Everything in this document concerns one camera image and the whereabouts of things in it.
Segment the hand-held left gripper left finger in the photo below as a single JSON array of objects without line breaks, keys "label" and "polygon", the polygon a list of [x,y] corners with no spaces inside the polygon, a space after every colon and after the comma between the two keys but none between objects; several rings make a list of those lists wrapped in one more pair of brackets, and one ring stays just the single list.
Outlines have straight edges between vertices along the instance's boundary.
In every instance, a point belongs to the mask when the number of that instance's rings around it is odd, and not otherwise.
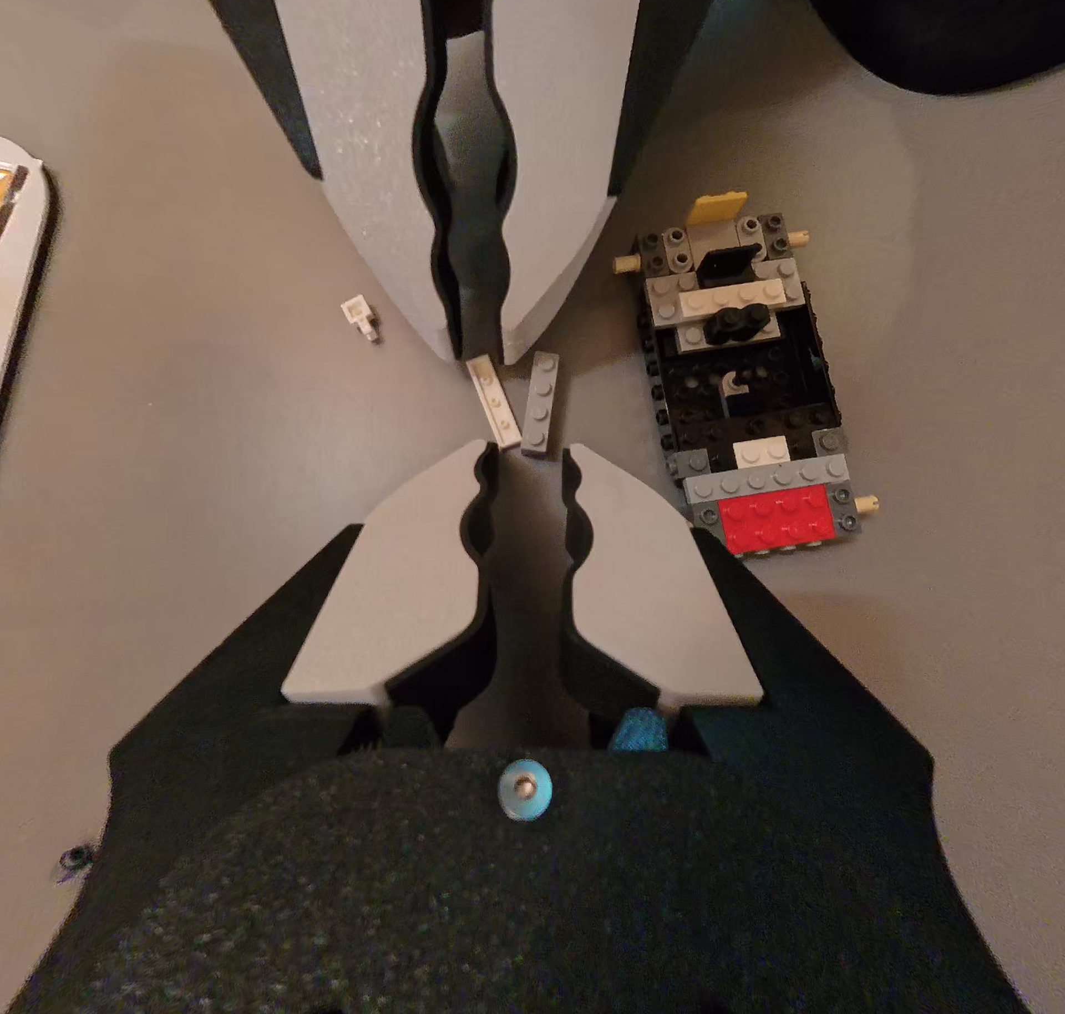
[{"label": "hand-held left gripper left finger", "polygon": [[498,446],[473,440],[378,505],[286,674],[286,701],[417,707],[447,741],[496,665],[484,561],[498,467]]}]

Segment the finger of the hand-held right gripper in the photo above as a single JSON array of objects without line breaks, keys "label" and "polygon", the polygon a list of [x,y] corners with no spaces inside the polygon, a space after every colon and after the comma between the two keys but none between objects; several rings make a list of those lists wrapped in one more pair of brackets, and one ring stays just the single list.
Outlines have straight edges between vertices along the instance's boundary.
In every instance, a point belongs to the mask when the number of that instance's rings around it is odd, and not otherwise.
[{"label": "finger of the hand-held right gripper", "polygon": [[435,143],[446,31],[433,0],[273,0],[324,180],[354,247],[440,358],[462,356]]},{"label": "finger of the hand-held right gripper", "polygon": [[489,0],[489,61],[513,138],[501,232],[504,361],[518,362],[574,287],[616,198],[610,175],[640,0]]}]

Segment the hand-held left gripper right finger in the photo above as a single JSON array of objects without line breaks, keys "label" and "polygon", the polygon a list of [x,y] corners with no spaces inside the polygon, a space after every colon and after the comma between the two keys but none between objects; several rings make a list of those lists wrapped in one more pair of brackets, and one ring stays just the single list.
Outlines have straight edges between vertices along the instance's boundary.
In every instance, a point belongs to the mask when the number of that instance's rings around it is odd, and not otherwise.
[{"label": "hand-held left gripper right finger", "polygon": [[592,741],[624,714],[750,708],[765,690],[697,537],[671,501],[586,445],[562,456],[562,682]]}]

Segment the brick car chassis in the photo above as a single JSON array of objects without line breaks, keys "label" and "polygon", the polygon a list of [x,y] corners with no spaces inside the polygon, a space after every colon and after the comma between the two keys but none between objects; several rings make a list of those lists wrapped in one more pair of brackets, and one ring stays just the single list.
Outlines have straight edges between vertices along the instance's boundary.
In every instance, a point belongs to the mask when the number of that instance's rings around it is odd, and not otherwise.
[{"label": "brick car chassis", "polygon": [[690,524],[737,558],[849,540],[849,441],[809,289],[809,235],[747,193],[702,195],[611,262],[637,288],[636,323],[663,459]]}]

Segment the small white clip brick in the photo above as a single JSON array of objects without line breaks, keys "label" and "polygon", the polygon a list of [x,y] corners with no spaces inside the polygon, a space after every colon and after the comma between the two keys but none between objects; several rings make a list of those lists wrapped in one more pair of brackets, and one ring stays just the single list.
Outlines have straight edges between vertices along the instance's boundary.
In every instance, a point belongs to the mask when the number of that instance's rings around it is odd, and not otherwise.
[{"label": "small white clip brick", "polygon": [[347,323],[353,325],[368,343],[374,345],[383,343],[379,316],[363,294],[356,294],[339,306]]}]

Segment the white long tile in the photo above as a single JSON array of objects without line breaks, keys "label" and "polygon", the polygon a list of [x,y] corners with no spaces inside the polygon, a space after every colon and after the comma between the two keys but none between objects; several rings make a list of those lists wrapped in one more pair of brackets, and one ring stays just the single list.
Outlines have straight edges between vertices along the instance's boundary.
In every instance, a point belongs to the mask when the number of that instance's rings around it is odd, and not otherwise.
[{"label": "white long tile", "polygon": [[499,449],[519,447],[523,440],[521,429],[491,358],[481,355],[466,360],[465,366],[484,408],[494,442]]}]

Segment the light grey long stud plate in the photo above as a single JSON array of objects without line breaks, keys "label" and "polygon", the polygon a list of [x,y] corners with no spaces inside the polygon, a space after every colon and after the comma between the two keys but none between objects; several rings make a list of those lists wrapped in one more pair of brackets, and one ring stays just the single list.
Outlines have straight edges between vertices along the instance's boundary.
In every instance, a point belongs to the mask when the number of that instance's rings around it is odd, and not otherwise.
[{"label": "light grey long stud plate", "polygon": [[545,460],[552,437],[552,414],[560,378],[561,357],[557,353],[535,351],[528,379],[524,420],[522,423],[522,455]]}]

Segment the white book stand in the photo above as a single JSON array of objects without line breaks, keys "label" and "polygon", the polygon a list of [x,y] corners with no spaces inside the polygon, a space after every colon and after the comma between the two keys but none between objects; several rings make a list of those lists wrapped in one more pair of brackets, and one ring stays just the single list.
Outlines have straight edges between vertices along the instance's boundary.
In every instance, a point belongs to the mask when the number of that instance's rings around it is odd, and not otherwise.
[{"label": "white book stand", "polygon": [[45,163],[12,140],[1,140],[1,163],[18,164],[27,171],[1,235],[1,424],[5,425],[62,203]]}]

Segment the person's right forearm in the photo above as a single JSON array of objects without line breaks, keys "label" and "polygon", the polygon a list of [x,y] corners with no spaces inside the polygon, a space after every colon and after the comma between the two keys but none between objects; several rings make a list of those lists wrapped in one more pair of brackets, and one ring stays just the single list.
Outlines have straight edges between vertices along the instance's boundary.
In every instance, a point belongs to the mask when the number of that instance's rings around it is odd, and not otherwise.
[{"label": "person's right forearm", "polygon": [[849,55],[901,89],[952,96],[1051,72],[1064,0],[808,0]]}]

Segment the grey desk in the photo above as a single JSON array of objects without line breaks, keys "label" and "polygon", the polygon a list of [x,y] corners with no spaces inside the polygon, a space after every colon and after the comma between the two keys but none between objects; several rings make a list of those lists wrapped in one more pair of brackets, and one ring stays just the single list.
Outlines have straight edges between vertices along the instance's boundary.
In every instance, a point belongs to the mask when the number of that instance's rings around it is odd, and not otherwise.
[{"label": "grey desk", "polygon": [[[62,216],[2,438],[2,1007],[98,837],[106,755],[344,525],[490,435],[403,321],[206,0],[2,0],[2,134]],[[1063,73],[896,89],[806,0],[716,0],[573,293],[552,429],[663,495],[639,228],[747,190],[812,290],[881,510],[754,561],[925,742],[958,887],[1063,1012]],[[349,325],[363,294],[383,343]]]}]

